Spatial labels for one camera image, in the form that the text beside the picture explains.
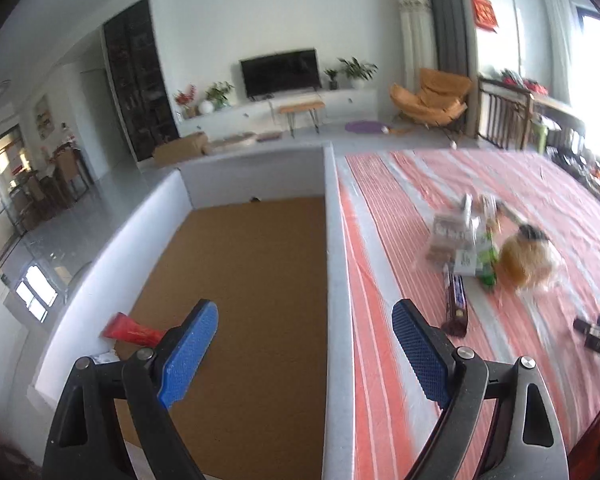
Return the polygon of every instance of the tv screen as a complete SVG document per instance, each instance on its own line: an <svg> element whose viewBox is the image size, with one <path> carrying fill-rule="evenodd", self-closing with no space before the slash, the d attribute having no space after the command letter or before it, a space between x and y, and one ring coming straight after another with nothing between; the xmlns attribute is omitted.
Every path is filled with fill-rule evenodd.
<svg viewBox="0 0 600 480"><path fill-rule="evenodd" d="M246 59L240 64L249 98L283 90L322 86L315 50Z"/></svg>

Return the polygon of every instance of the brown cardboard bottom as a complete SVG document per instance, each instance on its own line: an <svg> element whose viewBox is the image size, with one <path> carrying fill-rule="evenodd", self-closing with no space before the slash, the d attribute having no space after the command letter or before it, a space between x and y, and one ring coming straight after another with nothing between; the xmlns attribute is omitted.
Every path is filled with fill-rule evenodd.
<svg viewBox="0 0 600 480"><path fill-rule="evenodd" d="M200 470L222 480L320 479L327 373L324 200L191 213L131 316L166 329L180 324L199 298L218 305L218 332L185 399L170 413ZM116 345L123 358L134 349ZM125 402L118 413L125 439L139 446Z"/></svg>

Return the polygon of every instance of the black bookshelf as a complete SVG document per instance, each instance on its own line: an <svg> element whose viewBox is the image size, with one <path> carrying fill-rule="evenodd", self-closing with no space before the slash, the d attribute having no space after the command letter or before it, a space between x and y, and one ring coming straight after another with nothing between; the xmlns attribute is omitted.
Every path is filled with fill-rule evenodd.
<svg viewBox="0 0 600 480"><path fill-rule="evenodd" d="M109 69L120 112L138 161L177 139L155 48L149 0L140 0L104 24Z"/></svg>

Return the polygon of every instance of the striped tablecloth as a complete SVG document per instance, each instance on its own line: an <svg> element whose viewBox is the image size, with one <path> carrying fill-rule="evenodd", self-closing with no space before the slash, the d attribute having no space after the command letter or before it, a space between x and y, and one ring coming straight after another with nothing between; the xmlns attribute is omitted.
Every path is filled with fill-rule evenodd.
<svg viewBox="0 0 600 480"><path fill-rule="evenodd" d="M488 294L465 280L467 336L484 359L538 362L567 449L600 409L600 357L574 334L576 316L600 314L600 204L539 155L431 150L353 155L337 161L354 316L356 478L402 479L440 414L428 401L391 329L391 310L410 298L427 322L445 319L442 276L422 261L436 211L466 192L491 193L549 235L567 263L546 294ZM493 405L485 403L460 478L471 478Z"/></svg>

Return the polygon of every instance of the blue rubber pad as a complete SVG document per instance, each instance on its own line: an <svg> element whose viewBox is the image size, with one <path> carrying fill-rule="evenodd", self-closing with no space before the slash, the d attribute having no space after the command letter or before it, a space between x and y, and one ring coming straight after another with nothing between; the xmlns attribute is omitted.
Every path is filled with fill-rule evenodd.
<svg viewBox="0 0 600 480"><path fill-rule="evenodd" d="M182 400L218 329L218 308L205 305L165 362L158 399L167 409Z"/></svg>
<svg viewBox="0 0 600 480"><path fill-rule="evenodd" d="M429 400L444 410L451 402L446 388L447 371L444 362L430 345L424 332L400 303L394 306L392 324L395 336L413 368L422 391Z"/></svg>

